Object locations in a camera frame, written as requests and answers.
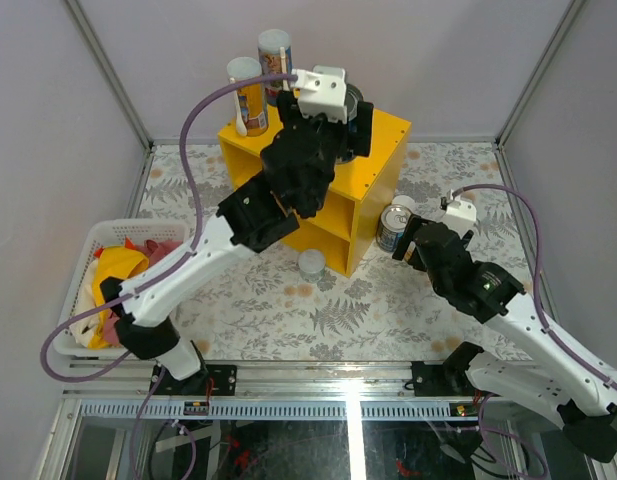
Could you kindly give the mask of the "pink cloth in basket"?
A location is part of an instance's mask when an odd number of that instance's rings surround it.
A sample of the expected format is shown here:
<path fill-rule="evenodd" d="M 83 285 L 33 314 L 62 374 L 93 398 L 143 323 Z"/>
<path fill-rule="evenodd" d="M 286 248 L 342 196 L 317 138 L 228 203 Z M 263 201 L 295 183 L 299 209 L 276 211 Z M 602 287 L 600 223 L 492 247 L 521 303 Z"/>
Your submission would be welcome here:
<path fill-rule="evenodd" d="M 122 246 L 106 247 L 99 256 L 101 280 L 115 277 L 121 280 L 135 277 L 163 260 L 181 245 L 181 241 L 146 240 L 135 244 L 128 238 Z"/>

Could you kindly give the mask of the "white plastic laundry basket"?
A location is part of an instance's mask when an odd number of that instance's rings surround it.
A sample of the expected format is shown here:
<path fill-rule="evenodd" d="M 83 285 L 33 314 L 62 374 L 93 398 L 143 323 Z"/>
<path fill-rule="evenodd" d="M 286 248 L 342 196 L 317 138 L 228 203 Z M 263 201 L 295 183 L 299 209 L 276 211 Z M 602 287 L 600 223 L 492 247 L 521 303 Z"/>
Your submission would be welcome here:
<path fill-rule="evenodd" d="M 135 245 L 142 245 L 146 240 L 155 241 L 186 241 L 189 237 L 189 228 L 182 220 L 163 219 L 118 219 L 107 220 L 95 224 L 89 231 L 82 251 L 74 269 L 69 290 L 62 308 L 59 323 L 65 322 L 77 313 L 93 308 L 93 302 L 84 308 L 78 308 L 84 288 L 84 280 L 92 281 L 88 273 L 90 264 L 95 260 L 94 253 L 100 247 L 124 245 L 126 239 Z M 52 342 L 54 350 L 64 356 L 77 358 L 104 358 L 115 359 L 125 352 L 124 348 L 90 349 L 79 343 L 69 328 L 65 328 Z"/>

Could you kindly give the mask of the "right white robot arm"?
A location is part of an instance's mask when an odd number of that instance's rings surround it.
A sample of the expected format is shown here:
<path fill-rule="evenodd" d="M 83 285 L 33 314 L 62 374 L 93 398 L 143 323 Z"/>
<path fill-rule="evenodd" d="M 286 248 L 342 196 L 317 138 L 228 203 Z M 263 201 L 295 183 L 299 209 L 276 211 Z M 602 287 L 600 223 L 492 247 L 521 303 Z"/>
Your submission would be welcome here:
<path fill-rule="evenodd" d="M 444 364 L 446 387 L 460 395 L 475 387 L 513 400 L 560 428 L 581 453 L 610 462 L 617 454 L 617 369 L 536 307 L 505 269 L 473 260 L 469 240 L 444 223 L 412 215 L 393 257 L 426 273 L 438 296 L 512 340 L 541 371 L 510 366 L 464 342 Z"/>

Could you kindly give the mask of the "small yellow can white lid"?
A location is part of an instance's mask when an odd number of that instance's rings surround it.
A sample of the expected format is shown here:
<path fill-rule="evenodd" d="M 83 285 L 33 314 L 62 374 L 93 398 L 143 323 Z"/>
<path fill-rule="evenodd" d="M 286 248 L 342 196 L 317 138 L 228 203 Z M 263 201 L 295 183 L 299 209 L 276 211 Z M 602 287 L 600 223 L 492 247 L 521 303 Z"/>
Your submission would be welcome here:
<path fill-rule="evenodd" d="M 417 208 L 415 200 L 407 195 L 397 195 L 393 198 L 392 205 L 399 205 L 414 213 Z"/>

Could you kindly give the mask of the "short grey can clear lid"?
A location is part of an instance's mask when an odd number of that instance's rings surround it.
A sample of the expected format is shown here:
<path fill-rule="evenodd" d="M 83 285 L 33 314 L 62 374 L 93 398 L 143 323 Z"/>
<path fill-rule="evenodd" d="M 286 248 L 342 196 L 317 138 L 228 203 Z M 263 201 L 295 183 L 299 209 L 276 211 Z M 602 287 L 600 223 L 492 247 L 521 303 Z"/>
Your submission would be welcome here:
<path fill-rule="evenodd" d="M 324 276 L 326 259 L 320 250 L 304 250 L 299 254 L 297 264 L 300 276 L 304 281 L 317 283 Z"/>

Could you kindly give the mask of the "yellow cloth in basket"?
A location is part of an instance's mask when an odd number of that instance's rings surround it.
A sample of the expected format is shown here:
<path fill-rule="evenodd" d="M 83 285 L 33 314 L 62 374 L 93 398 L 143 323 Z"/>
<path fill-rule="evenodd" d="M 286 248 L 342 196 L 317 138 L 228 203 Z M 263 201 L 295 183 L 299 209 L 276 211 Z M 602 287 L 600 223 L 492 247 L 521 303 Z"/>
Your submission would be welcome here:
<path fill-rule="evenodd" d="M 150 266 L 149 257 L 135 248 L 111 246 L 101 248 L 98 253 L 97 265 L 91 282 L 96 307 L 106 303 L 101 291 L 101 284 L 104 280 L 109 277 L 126 280 L 144 272 Z M 103 349 L 117 346 L 118 340 L 114 337 L 112 331 L 118 316 L 111 309 L 106 309 L 98 312 L 95 319 L 96 322 L 87 347 Z"/>

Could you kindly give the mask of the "aluminium front rail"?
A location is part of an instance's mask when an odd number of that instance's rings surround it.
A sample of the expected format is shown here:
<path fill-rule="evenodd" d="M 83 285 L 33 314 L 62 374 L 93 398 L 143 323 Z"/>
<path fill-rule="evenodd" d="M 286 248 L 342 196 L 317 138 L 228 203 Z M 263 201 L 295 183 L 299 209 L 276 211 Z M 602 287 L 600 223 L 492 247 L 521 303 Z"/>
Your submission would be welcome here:
<path fill-rule="evenodd" d="M 155 395 L 152 364 L 125 361 L 99 379 L 66 384 L 65 399 L 77 400 L 83 414 L 129 418 L 319 419 L 346 417 L 360 409 L 372 420 L 471 420 L 482 398 L 416 397 L 404 384 L 412 362 L 230 362 L 238 367 L 234 396 Z"/>

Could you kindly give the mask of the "tall can with white spoon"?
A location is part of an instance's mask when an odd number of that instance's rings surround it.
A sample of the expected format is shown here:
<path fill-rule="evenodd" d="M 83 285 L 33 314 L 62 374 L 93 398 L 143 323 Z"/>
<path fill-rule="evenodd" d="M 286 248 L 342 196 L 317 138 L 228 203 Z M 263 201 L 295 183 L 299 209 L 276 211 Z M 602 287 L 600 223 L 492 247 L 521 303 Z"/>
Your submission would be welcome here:
<path fill-rule="evenodd" d="M 291 35 L 284 30 L 269 29 L 258 36 L 258 56 L 264 75 L 289 73 L 292 70 Z M 288 80 L 265 84 L 267 102 L 277 105 L 279 93 L 289 88 Z"/>

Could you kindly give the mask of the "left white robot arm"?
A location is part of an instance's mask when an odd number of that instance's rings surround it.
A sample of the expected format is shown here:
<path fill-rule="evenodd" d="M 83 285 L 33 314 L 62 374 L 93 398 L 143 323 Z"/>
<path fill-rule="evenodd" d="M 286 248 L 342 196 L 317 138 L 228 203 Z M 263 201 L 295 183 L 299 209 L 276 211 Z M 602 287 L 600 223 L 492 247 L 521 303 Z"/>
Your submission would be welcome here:
<path fill-rule="evenodd" d="M 118 320 L 120 343 L 141 360 L 155 360 L 185 394 L 207 381 L 203 357 L 169 315 L 229 266 L 294 233 L 324 207 L 338 162 L 370 154 L 374 106 L 358 101 L 353 119 L 331 121 L 306 94 L 277 100 L 281 130 L 260 153 L 262 169 L 218 206 L 202 230 L 159 263 L 127 280 L 106 277 L 104 300 Z"/>

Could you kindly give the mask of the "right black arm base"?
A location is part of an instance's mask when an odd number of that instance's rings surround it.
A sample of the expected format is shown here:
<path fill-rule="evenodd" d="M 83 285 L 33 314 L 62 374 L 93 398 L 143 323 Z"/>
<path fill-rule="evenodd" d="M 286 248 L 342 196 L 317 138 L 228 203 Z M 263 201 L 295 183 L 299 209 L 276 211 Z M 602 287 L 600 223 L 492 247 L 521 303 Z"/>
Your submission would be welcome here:
<path fill-rule="evenodd" d="M 440 364 L 413 361 L 411 379 L 404 387 L 413 390 L 416 397 L 472 397 L 476 388 L 468 380 L 466 372 L 470 362 L 484 352 L 476 344 L 462 342 Z"/>

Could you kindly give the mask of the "blue can silver pull-tab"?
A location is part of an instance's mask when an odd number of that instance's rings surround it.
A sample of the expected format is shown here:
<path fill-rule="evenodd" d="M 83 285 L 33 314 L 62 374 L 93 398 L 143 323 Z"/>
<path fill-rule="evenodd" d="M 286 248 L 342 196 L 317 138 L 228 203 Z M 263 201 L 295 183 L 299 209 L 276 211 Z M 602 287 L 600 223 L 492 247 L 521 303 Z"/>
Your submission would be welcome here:
<path fill-rule="evenodd" d="M 351 83 L 346 84 L 346 98 L 345 98 L 345 106 L 347 109 L 347 128 L 348 133 L 355 133 L 357 130 L 356 126 L 356 117 L 358 111 L 358 104 L 363 100 L 363 94 L 361 91 Z M 336 164 L 346 164 L 352 162 L 356 158 L 356 154 L 353 151 L 351 146 L 346 147 L 346 151 L 337 158 Z"/>

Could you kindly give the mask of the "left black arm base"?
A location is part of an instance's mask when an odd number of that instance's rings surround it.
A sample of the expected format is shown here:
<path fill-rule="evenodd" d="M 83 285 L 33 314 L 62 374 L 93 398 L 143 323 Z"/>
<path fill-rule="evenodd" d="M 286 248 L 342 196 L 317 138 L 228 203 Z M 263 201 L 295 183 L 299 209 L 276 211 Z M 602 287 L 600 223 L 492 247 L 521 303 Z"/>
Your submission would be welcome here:
<path fill-rule="evenodd" d="M 161 373 L 160 366 L 152 370 L 150 389 L 155 395 L 168 396 L 234 396 L 238 367 L 232 364 L 208 364 L 201 357 L 201 371 L 190 378 L 176 380 L 168 371 Z"/>

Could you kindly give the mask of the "yellow wooden shelf cabinet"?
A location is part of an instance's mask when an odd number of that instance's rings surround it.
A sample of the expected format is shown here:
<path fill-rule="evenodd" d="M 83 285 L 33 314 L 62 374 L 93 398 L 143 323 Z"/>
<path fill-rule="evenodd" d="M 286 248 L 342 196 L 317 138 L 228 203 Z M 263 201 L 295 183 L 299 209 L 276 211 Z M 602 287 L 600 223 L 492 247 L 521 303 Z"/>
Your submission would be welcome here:
<path fill-rule="evenodd" d="M 238 135 L 233 122 L 218 132 L 234 188 L 262 168 L 259 154 L 282 127 L 275 108 L 268 108 L 268 119 L 268 129 L 259 136 Z M 410 130 L 410 122 L 376 109 L 370 155 L 336 166 L 323 209 L 300 220 L 300 228 L 282 242 L 298 252 L 317 249 L 327 267 L 351 276 L 375 240 L 380 214 L 394 197 Z"/>

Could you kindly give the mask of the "white cloth in basket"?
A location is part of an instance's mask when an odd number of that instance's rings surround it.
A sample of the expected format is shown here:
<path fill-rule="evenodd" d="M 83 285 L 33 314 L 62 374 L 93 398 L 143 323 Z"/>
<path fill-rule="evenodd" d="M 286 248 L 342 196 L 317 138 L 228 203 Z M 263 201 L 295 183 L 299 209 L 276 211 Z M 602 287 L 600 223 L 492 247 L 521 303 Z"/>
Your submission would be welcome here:
<path fill-rule="evenodd" d="M 92 284 L 99 260 L 95 258 L 87 267 L 83 280 L 81 282 L 80 289 L 76 298 L 76 304 L 73 314 L 75 316 L 82 314 L 86 311 L 94 309 L 96 307 L 95 298 L 93 294 Z M 89 349 L 104 349 L 108 348 L 110 344 L 104 339 L 103 333 L 98 330 L 100 327 L 99 314 L 90 315 L 85 317 L 74 324 L 69 329 L 75 339 L 75 341 Z"/>

